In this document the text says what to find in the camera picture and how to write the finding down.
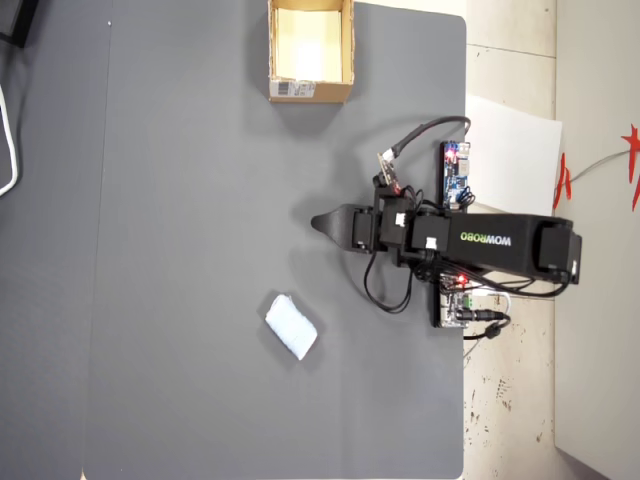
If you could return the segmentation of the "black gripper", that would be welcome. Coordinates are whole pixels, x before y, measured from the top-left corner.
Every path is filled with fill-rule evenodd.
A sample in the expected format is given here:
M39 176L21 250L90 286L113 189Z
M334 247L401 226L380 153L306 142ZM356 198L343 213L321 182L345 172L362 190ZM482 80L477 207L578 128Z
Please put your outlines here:
M379 240L381 212L377 206L343 204L311 218L314 230L323 233L341 249L374 253L383 250Z

